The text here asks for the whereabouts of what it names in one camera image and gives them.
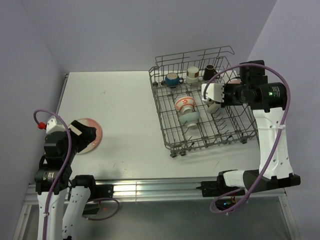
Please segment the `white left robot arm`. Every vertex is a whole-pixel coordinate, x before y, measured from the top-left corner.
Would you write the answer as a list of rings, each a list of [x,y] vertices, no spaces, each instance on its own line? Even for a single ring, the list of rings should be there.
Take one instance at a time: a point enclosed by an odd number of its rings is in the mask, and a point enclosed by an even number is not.
[[[98,193],[93,175],[77,175],[70,180],[75,155],[96,140],[97,129],[77,120],[71,127],[45,137],[44,155],[34,176],[39,240],[75,240],[85,205]]]

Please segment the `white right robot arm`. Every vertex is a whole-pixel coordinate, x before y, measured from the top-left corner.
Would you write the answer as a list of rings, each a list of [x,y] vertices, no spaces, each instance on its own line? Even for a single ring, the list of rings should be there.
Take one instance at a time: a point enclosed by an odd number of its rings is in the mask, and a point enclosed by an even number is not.
[[[238,65],[241,83],[226,84],[225,106],[247,104],[258,130],[260,164],[254,170],[220,172],[217,191],[229,194],[233,188],[250,193],[299,186],[301,177],[294,173],[289,160],[286,118],[291,102],[287,81],[263,60]]]

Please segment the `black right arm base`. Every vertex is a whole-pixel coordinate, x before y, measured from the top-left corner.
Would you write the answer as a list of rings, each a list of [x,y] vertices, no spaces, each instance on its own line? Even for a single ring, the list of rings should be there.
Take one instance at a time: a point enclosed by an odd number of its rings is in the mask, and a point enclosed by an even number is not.
[[[246,192],[244,189],[240,190],[239,187],[229,187],[226,186],[223,175],[220,173],[216,180],[202,181],[200,186],[196,187],[197,190],[201,191],[202,197],[219,197],[223,194],[239,190],[237,192],[229,193],[227,197],[229,199],[217,200],[215,206],[219,211],[227,210],[237,203],[237,196],[243,196]]]

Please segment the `dark blue mug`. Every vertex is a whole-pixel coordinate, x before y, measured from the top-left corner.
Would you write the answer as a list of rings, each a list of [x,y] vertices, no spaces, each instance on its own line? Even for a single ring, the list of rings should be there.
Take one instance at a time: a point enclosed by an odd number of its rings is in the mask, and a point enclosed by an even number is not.
[[[173,89],[184,83],[184,79],[175,72],[169,72],[164,78],[165,86]]]

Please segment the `pale green bowl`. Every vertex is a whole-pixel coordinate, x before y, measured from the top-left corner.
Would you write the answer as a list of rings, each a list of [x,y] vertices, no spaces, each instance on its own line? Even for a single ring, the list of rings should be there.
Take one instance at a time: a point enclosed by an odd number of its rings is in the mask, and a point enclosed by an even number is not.
[[[192,128],[196,126],[200,119],[200,113],[199,112],[190,112],[183,114],[179,117],[179,122],[182,126],[186,126],[187,128]]]

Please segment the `brown ceramic mug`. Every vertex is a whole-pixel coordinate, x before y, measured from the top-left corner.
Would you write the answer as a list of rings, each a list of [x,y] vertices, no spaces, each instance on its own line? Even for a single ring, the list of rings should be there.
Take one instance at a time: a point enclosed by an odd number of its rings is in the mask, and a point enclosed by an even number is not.
[[[209,81],[211,78],[213,78],[218,72],[216,71],[215,67],[211,64],[208,64],[203,73],[203,80]]]

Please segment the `grey brown tumbler cup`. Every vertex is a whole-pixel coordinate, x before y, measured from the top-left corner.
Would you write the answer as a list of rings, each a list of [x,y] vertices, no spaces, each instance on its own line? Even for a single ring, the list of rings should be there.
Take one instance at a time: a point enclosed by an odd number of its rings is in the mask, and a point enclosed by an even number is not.
[[[186,73],[186,83],[195,84],[199,81],[199,68],[196,66],[190,66]]]

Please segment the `orange patterned small bowl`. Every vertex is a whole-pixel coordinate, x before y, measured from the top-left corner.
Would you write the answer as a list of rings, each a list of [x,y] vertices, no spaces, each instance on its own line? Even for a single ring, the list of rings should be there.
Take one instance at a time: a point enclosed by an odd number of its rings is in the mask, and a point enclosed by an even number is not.
[[[192,113],[195,108],[195,105],[196,105],[196,101],[193,97],[184,96],[179,98],[175,102],[174,108],[178,113],[185,115],[188,113]]]

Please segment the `blue cream plate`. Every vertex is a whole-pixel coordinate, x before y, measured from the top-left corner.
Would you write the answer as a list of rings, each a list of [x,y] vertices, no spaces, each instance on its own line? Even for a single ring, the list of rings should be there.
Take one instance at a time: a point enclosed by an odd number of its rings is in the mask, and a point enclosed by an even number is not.
[[[216,113],[217,110],[220,109],[220,107],[221,107],[221,104],[220,104],[220,103],[214,102],[214,103],[212,103],[211,105],[208,106],[208,108],[206,109],[206,112],[207,112],[208,114],[211,114],[211,115],[212,115],[212,114]]]

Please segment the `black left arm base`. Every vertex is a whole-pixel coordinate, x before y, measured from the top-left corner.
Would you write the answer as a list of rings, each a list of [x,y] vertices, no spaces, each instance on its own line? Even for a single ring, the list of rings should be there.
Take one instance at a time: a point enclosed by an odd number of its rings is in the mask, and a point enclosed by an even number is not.
[[[113,184],[98,184],[96,183],[93,193],[89,197],[89,202],[85,205],[83,215],[95,215],[101,207],[101,201],[93,201],[99,198],[112,198],[114,193]]]

